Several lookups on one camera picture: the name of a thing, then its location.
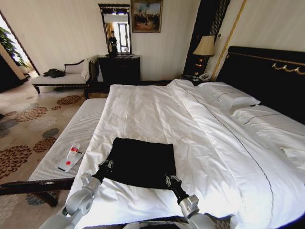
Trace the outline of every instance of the headboard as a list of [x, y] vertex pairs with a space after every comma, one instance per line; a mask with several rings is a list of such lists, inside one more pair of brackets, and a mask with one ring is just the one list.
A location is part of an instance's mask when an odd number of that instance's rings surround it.
[[217, 81], [305, 124], [305, 52], [231, 46]]

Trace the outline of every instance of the white bedsheet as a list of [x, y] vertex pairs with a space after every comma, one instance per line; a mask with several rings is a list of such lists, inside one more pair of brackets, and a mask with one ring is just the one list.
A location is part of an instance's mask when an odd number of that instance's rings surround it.
[[[232, 214], [237, 228], [276, 228], [304, 212], [305, 187], [297, 171], [190, 82], [112, 85], [69, 195], [81, 189], [82, 173], [97, 171], [116, 137], [173, 143], [177, 176], [182, 188], [199, 198], [200, 212]], [[182, 216], [176, 201], [168, 190], [104, 179], [77, 228]]]

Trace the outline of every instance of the black bag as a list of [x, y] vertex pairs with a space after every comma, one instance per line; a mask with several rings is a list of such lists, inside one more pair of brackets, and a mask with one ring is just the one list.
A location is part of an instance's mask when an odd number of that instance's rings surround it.
[[50, 76], [52, 78], [63, 77], [65, 75], [66, 74], [63, 71], [58, 70], [56, 68], [52, 68], [52, 69], [48, 70], [46, 73], [43, 74], [43, 76]]

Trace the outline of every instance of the picture frame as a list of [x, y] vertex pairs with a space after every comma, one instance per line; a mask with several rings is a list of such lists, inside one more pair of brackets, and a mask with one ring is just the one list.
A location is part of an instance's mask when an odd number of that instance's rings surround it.
[[132, 32], [160, 33], [163, 0], [131, 0]]

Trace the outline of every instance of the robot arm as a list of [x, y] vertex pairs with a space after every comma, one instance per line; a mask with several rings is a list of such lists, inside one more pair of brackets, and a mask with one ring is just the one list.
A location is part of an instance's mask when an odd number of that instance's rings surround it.
[[174, 192], [184, 217], [188, 220], [191, 229], [214, 229], [213, 221], [199, 212], [199, 199], [196, 195], [189, 196], [181, 188], [182, 181], [176, 176], [165, 175], [166, 185]]
[[45, 221], [40, 229], [73, 229], [81, 218], [86, 215], [92, 206], [94, 196], [104, 179], [104, 172], [111, 170], [112, 161], [104, 161], [99, 170], [91, 176], [84, 173], [81, 176], [82, 189], [72, 194], [65, 206], [55, 215]]
[[[43, 223], [40, 229], [73, 229], [92, 206], [95, 194], [104, 179], [105, 171], [111, 171], [112, 161], [104, 161], [94, 175], [84, 173], [81, 176], [82, 189], [72, 194], [60, 211]], [[214, 223], [206, 215], [200, 214], [198, 198], [189, 196], [181, 188], [182, 181], [176, 176], [166, 176], [167, 186], [178, 199], [183, 215], [187, 218], [191, 229], [214, 229]]]

